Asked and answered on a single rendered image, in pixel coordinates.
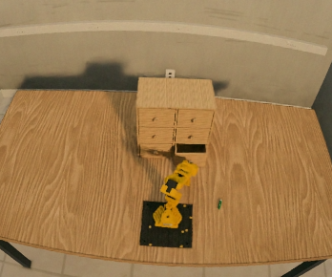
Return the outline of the wooden chest of drawers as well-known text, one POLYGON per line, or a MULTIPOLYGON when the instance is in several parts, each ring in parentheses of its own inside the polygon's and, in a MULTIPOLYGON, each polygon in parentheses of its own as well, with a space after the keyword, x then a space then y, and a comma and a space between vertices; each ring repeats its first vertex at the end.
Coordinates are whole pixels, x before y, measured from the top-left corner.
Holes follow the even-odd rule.
POLYGON ((216 112, 217 112, 217 105, 216 105, 212 80, 188 79, 188 78, 140 77, 138 80, 137 101, 136 101, 138 157, 166 158, 166 157, 141 157, 139 143, 172 143, 171 158, 174 157, 172 155, 174 154, 175 143, 207 144, 207 150, 208 150, 216 112), (176 109, 174 126, 139 125, 139 119, 137 119, 138 108, 176 109), (215 110, 211 127, 176 126, 177 109, 215 110), (176 127, 210 128, 210 133, 207 143, 176 142, 174 134, 173 134, 173 142, 139 142, 139 126, 174 127, 175 136, 176 136, 176 127))

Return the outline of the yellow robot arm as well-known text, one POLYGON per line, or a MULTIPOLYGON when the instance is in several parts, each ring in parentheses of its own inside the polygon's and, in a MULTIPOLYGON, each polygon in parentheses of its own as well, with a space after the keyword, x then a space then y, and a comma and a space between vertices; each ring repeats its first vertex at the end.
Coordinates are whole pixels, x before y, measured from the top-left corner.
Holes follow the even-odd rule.
POLYGON ((177 192, 176 189, 179 190, 180 188, 182 188, 184 183, 191 178, 192 174, 193 171, 190 167, 180 163, 176 167, 176 171, 174 172, 174 174, 165 177, 164 179, 165 185, 164 184, 162 185, 160 191, 165 194, 171 195, 172 197, 166 195, 165 199, 168 202, 167 204, 164 205, 164 209, 163 206, 160 206, 158 210, 154 213, 153 218, 156 222, 156 226, 160 226, 160 221, 166 221, 166 222, 175 222, 174 228, 177 228, 177 225, 181 221, 181 215, 178 212, 176 206, 179 200, 181 199, 182 195, 180 195, 181 193, 177 192), (174 205, 174 208, 172 208, 172 204, 174 205))

